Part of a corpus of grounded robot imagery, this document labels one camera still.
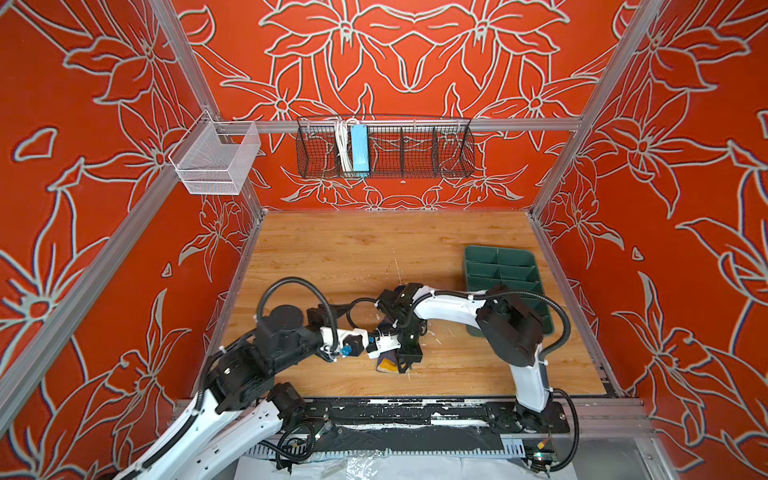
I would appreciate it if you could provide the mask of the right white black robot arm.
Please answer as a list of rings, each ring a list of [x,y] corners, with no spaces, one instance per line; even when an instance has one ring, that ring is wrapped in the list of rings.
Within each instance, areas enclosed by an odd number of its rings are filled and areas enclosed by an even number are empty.
[[[526,297],[551,306],[563,321],[560,338],[548,347],[543,345],[542,317],[526,304]],[[555,396],[574,406],[568,394],[550,386],[547,377],[547,355],[563,346],[571,333],[567,314],[550,298],[501,284],[463,292],[408,283],[383,291],[371,303],[384,315],[383,325],[374,331],[334,330],[330,340],[334,359],[366,354],[379,362],[389,361],[404,374],[423,359],[420,338],[427,333],[429,321],[459,323],[480,330],[495,355],[509,366],[515,385],[515,429],[549,432],[549,418],[557,412]]]

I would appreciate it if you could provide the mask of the green compartment tray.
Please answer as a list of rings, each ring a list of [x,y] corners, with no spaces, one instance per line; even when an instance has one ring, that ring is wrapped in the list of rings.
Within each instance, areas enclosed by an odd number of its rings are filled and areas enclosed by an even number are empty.
[[[468,291],[503,285],[545,294],[535,255],[529,250],[468,245],[464,249],[464,276]]]

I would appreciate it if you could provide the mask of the purple sock with yellow cuff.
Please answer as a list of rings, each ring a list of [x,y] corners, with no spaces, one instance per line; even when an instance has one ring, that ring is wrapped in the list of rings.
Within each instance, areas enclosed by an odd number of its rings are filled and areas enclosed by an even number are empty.
[[[398,374],[399,366],[396,355],[392,351],[382,353],[377,359],[376,371],[386,374]]]

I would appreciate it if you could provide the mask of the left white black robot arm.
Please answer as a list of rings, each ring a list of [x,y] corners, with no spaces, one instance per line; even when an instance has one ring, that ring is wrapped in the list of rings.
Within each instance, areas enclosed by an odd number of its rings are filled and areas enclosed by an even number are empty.
[[[314,321],[306,322],[292,305],[264,312],[270,297],[290,284],[317,297]],[[250,447],[300,423],[302,397],[275,378],[311,356],[337,360],[342,354],[337,318],[311,282],[299,277],[275,282],[257,306],[256,328],[208,357],[194,399],[118,478],[212,479]]]

